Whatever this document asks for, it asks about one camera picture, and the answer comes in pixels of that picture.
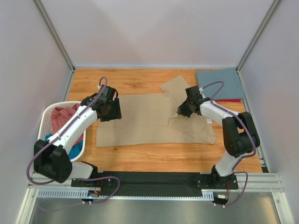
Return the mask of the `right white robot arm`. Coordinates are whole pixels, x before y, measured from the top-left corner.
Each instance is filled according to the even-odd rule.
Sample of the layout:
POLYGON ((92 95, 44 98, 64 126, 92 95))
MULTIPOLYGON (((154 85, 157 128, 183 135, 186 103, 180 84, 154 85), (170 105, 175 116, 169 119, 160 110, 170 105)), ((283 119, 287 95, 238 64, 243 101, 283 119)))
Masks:
POLYGON ((222 107, 202 94, 197 87, 186 88, 186 100, 178 107, 177 113, 185 117, 192 114, 202 115, 222 127, 225 153, 212 167, 211 173, 200 175, 198 185, 203 189, 237 189, 235 168, 239 163, 256 154, 260 139, 249 112, 234 112, 222 107))

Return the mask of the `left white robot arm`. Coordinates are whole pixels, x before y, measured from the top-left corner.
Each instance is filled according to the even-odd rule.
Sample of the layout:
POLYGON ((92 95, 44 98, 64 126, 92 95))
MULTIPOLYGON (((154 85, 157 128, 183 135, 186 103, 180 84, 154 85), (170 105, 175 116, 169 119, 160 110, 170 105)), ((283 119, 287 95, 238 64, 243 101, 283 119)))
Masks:
POLYGON ((34 144, 34 157, 28 167, 49 182, 68 179, 88 180, 96 167, 86 162, 71 161, 68 154, 75 142, 95 121, 121 119, 118 91, 102 85, 99 92, 86 97, 66 124, 47 140, 34 144))

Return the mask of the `beige t shirt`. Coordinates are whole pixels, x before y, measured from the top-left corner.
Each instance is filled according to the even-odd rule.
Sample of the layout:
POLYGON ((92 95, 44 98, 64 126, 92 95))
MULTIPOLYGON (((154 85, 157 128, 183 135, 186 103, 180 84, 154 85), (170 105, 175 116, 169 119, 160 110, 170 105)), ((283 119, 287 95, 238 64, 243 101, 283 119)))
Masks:
POLYGON ((215 144, 216 134, 206 117, 177 113, 185 101, 189 84, 178 76, 162 85, 158 94, 119 96, 121 119, 100 122, 96 147, 140 144, 215 144))

